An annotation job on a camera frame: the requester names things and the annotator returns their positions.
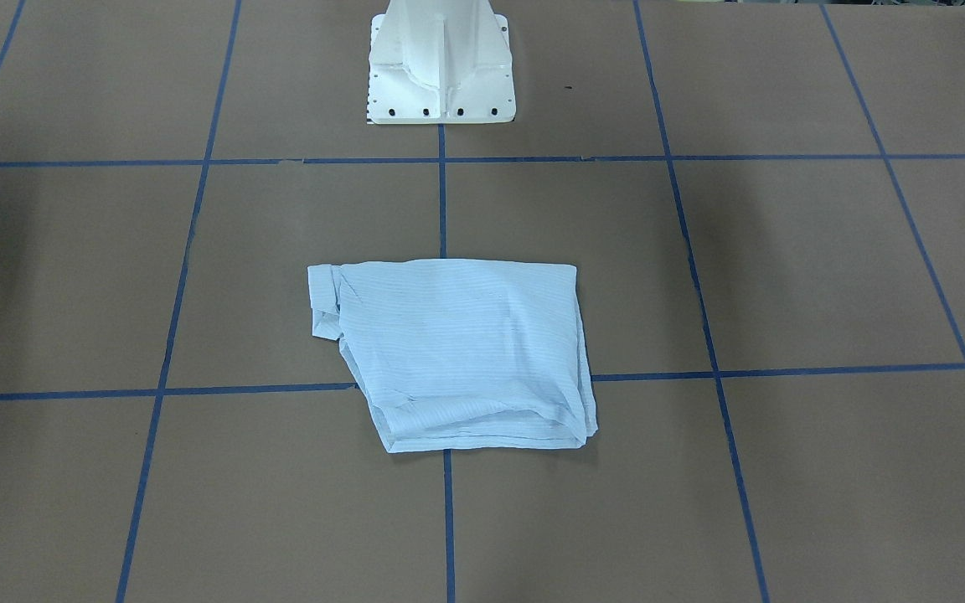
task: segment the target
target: folded towel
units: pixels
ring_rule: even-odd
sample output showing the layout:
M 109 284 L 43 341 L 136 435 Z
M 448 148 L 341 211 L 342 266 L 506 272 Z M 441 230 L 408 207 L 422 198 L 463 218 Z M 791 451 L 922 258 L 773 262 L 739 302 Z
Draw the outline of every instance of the folded towel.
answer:
M 597 431 L 575 267 L 487 260 L 307 268 L 387 451 L 574 449 Z

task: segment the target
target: towel fold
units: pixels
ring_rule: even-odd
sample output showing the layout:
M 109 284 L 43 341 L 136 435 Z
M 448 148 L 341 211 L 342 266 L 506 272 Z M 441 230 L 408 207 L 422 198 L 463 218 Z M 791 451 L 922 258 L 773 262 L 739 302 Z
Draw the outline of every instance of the towel fold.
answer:
M 575 267 L 490 260 L 307 268 L 387 451 L 573 449 L 597 431 Z

